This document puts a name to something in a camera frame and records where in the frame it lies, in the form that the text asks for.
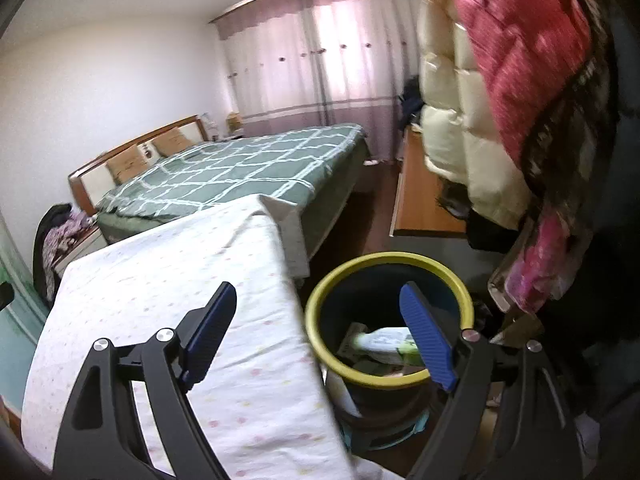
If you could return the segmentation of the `sliding wardrobe door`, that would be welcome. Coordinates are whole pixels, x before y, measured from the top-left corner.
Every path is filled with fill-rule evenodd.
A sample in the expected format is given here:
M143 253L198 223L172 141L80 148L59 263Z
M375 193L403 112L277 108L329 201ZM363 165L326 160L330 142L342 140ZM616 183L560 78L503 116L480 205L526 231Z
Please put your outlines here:
M1 311L1 396L21 414L29 369L48 311L35 291L32 274L1 219L1 283L14 288L12 304Z

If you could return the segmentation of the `red dotted puffer jacket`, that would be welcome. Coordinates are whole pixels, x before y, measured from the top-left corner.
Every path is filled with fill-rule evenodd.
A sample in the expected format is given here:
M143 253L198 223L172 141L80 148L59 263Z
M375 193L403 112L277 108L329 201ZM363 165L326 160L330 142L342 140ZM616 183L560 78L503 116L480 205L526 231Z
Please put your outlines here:
M521 163L539 115L582 67L592 32L578 0L454 0L506 154Z

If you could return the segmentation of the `wooden desk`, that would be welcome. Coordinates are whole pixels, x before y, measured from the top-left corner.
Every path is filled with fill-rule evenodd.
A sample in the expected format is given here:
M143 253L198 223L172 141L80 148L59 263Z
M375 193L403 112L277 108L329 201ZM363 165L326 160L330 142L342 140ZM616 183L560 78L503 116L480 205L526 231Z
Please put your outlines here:
M439 205L442 182L424 162L421 133L406 128L390 236L465 238L465 223Z

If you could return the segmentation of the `pink white curtain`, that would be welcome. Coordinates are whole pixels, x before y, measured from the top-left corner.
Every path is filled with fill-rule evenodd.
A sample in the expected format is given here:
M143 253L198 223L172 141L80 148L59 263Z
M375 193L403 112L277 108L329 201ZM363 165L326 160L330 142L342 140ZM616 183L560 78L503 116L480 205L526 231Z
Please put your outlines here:
M374 158L394 159L420 1L254 0L217 18L244 133L354 122Z

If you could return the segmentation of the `floral pink scarf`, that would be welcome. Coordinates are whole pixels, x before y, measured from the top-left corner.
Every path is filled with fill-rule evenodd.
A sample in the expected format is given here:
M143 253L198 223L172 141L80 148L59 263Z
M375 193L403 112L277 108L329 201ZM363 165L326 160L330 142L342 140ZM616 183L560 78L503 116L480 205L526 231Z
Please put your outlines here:
M559 298L575 274L580 243L562 211L544 205L518 252L504 290L523 312L535 314L550 298Z

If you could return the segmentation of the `right brown bear pillow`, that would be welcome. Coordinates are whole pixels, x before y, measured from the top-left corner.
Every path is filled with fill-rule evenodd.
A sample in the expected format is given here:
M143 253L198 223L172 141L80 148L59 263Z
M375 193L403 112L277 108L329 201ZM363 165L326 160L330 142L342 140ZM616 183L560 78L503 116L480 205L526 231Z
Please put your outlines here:
M152 144L160 156L167 158L192 148L195 142L187 138L179 128L171 128L153 138Z

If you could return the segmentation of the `white green aloe bottle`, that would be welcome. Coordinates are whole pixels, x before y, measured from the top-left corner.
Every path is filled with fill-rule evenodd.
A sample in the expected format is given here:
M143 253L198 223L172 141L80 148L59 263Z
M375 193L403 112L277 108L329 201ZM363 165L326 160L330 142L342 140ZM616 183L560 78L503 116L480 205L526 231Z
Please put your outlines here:
M352 336L350 346L357 354L382 364L423 366L418 346L408 327L380 328Z

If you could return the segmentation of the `white bedside drawer cabinet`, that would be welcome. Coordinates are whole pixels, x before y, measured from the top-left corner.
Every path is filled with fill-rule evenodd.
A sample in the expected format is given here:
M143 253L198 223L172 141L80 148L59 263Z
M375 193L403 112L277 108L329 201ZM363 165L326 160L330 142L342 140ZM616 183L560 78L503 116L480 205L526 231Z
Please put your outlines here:
M65 256L57 258L53 270L58 278L62 278L66 268L75 260L84 258L107 246L101 230L95 226Z

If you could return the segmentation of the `yellow rimmed trash bin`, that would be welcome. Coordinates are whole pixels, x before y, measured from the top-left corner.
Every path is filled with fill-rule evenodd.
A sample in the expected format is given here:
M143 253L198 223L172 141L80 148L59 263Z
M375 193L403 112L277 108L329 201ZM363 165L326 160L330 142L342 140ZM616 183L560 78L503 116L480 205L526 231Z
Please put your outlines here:
M444 322L459 328L474 325L472 298L462 279L442 263L413 252L376 252L352 259L322 278L306 303L306 333L319 363L371 408L390 410L427 392L427 370L376 376L356 370L338 355L353 322L369 330L405 324L399 296L408 282L418 285Z

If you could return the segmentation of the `wooden headboard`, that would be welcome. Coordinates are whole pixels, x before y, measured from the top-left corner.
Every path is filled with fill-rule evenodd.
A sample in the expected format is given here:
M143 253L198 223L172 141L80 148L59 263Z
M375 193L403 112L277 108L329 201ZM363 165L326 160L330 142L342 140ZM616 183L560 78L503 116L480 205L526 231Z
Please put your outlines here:
M117 148L113 148L111 151L90 160L90 162L76 169L68 176L68 184L76 205L89 216L96 214L96 204L102 200L102 197L108 191L118 185L107 167L107 162L113 157L117 157L120 153L127 151L128 148L135 146L148 164L150 166L154 165L160 160L160 152L157 151L152 141L173 128L178 128L187 139L194 143L202 143L208 140L201 119L196 115L177 120L169 125L142 134L142 136L137 136Z

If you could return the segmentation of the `cream puffer jacket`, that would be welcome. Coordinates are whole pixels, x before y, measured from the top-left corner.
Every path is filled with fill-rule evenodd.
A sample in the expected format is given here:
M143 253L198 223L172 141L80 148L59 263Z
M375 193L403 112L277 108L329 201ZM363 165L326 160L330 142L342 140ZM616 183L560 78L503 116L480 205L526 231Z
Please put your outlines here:
M464 185L472 211L497 226L516 229L530 192L500 140L454 0L421 0L416 33L425 165Z

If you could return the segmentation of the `left brown bear pillow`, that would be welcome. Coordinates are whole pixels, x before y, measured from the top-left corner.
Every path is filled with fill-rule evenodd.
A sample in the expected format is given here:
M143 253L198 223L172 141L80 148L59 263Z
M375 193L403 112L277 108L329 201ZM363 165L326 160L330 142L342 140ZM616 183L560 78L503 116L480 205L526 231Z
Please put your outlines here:
M149 164L137 145L131 145L110 158L106 166L117 184L124 184L149 169Z

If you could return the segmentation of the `green checked bed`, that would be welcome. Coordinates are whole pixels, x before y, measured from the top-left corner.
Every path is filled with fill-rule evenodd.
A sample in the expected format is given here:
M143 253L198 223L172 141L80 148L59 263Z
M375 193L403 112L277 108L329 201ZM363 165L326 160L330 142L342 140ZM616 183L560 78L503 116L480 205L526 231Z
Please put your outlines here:
M306 253L314 256L369 156L357 124L204 142L160 159L109 190L96 222L109 243L218 204L260 194L294 204Z

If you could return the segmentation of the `white dotted table cloth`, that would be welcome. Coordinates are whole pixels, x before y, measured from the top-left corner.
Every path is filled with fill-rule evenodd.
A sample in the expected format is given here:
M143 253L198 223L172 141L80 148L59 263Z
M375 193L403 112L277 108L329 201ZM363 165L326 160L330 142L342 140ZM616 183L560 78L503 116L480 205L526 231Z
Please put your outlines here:
M92 344L140 344L176 327L222 283L238 306L188 399L235 479L355 474L306 337L296 275L307 270L298 211L252 195L129 237L66 269L39 337L22 407L27 451L51 466L70 390Z

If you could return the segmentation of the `pile of clothes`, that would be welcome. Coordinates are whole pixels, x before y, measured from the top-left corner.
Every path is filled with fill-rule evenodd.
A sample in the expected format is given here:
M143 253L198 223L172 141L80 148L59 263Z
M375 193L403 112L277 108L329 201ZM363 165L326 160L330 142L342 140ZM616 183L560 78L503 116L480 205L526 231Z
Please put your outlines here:
M92 218L71 204L53 205L41 218L34 240L32 278L48 309L53 306L61 281L54 270L55 261L67 256L93 227Z

